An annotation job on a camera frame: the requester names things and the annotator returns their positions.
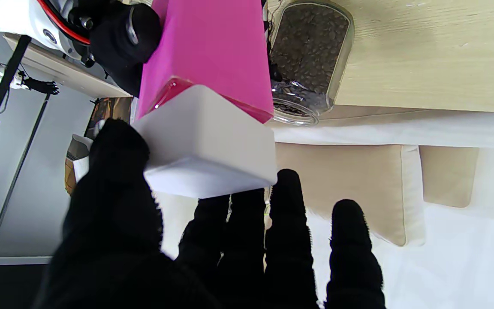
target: coffee beans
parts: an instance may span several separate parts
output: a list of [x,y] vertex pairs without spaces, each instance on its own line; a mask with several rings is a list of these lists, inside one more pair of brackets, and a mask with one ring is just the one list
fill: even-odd
[[[300,104],[316,115],[330,109],[327,90],[348,26],[347,18],[328,6],[304,3],[286,8],[270,54],[284,79],[272,81],[274,98]],[[305,114],[280,103],[274,107]]]

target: white cushion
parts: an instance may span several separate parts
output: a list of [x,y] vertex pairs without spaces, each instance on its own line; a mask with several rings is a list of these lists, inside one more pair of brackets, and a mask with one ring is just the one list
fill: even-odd
[[424,243],[417,146],[313,146],[277,143],[278,166],[296,170],[306,207],[331,218],[342,199],[362,207],[373,233],[398,246]]
[[470,204],[479,148],[420,146],[424,201],[463,208]]

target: pink box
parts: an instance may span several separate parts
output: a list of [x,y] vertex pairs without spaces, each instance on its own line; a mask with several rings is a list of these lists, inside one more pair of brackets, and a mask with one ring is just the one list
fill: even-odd
[[273,117],[261,2],[154,0],[152,8],[163,37],[144,66],[138,118],[198,84],[261,123]]

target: red cable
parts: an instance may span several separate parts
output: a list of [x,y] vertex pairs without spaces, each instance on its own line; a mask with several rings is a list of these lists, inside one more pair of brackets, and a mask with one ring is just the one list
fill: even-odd
[[45,11],[45,14],[47,14],[47,16],[49,16],[51,21],[53,21],[53,23],[55,23],[57,25],[57,27],[59,27],[60,31],[62,31],[63,33],[66,33],[67,35],[69,35],[70,37],[73,37],[74,39],[76,39],[77,41],[80,41],[81,43],[84,43],[86,45],[90,45],[90,39],[87,39],[86,37],[82,37],[81,35],[75,33],[73,30],[68,28],[62,21],[60,21],[58,16],[55,15],[55,13],[51,10],[51,8],[49,8],[49,6],[45,3],[44,0],[37,0],[37,2],[41,6],[41,8],[43,8],[43,11]]

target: wooden shelf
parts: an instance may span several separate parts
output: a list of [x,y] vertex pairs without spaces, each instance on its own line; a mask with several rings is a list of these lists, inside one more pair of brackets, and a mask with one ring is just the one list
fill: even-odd
[[355,20],[336,104],[494,112],[494,0],[333,2]]

